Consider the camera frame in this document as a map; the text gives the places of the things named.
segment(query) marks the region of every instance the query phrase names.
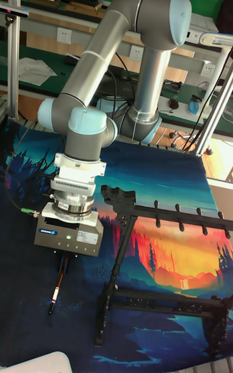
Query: black rack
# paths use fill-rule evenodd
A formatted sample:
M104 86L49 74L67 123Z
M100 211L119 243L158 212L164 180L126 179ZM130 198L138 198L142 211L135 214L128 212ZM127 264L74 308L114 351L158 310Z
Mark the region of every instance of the black rack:
M210 357L214 357L221 343L227 335L228 313L233 305L233 295L229 298L219 299L213 295L210 300L185 297L178 294L161 294L134 289L119 289L116 285L120 266L123 262L126 249L131 237L134 224L139 216L153 218L156 226L161 226L161 221L175 221L179 224L180 231L184 231L184 224L198 225L203 228L203 234L208 234L207 227L223 229L226 237L230 238L229 231L233 230L233 221L223 219L223 214L218 212L218 218L202 216L201 209L197 208L197 215L182 213L180 206L175 206L176 211L159 208L155 201L155 208L136 205L134 191L124 192L119 188L101 187L104 201L113 206L117 213L117 222L121 226L122 242L118 250L109 282L104 284L101 295L98 297L96 314L95 346L101 347L104 340L104 328L107 322L107 313L111 308L123 310L149 311L201 317L203 330L208 343Z

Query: light blue joint cap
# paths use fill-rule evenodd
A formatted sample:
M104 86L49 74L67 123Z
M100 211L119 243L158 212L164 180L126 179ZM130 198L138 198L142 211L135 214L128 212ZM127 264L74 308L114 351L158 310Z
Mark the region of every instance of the light blue joint cap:
M183 45L187 37L192 15L189 0L171 0L169 9L170 29L174 43Z
M159 117L157 122L155 123L154 127L152 130L149 132L149 134L141 141L144 144L150 144L151 141L153 140L153 137L155 136L156 131L158 130L159 126L161 125L162 119Z
M41 126L54 131L52 127L52 104L55 98L46 98L38 109L38 121Z
M107 115L97 109L74 107L69 119L69 129L77 134L94 135L106 128Z

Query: electrical outlet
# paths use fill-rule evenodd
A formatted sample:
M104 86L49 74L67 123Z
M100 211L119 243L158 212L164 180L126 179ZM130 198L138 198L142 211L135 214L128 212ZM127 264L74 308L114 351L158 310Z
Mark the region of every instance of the electrical outlet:
M129 59L133 61L141 61L144 49L142 47L131 46Z
M62 43L71 44L72 31L69 29L58 28L57 41Z
M216 66L213 63L205 62L201 71L201 76L211 78L213 76L215 67Z

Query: green cable connector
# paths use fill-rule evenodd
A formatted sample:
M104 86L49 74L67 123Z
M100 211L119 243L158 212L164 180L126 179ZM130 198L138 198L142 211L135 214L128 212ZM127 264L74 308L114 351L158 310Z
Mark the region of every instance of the green cable connector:
M34 218L38 218L38 216L41 214L41 212L38 210L27 209L25 207L22 207L21 212L27 213L28 215L33 215Z
M33 210L33 209L27 209L25 207L22 207L21 212L23 212L23 213L34 213L35 210Z

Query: landscape illustration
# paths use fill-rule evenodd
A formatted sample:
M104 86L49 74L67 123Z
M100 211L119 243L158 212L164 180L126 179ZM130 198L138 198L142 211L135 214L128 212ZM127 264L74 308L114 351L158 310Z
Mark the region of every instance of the landscape illustration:
M53 160L63 152L65 139L29 130L14 150L25 128L8 121L0 134L0 194L2 274L0 365L9 366L53 351L70 359L75 373L175 372L207 363L207 342L201 319L142 311L111 309L101 348L94 347L96 300L121 242L120 226L101 185L134 190L137 204L217 217L217 207L199 158L185 153L115 141L101 151L105 176L95 180L93 207L104 225L98 257L70 259L54 313L48 318L58 278L59 254L33 244L36 219L18 207L41 210L48 201L49 176L58 169ZM5 181L5 171L14 156ZM225 232L208 228L138 218L116 280L121 288L141 289L210 299L233 294L233 251ZM233 312L227 338L216 359L233 356Z

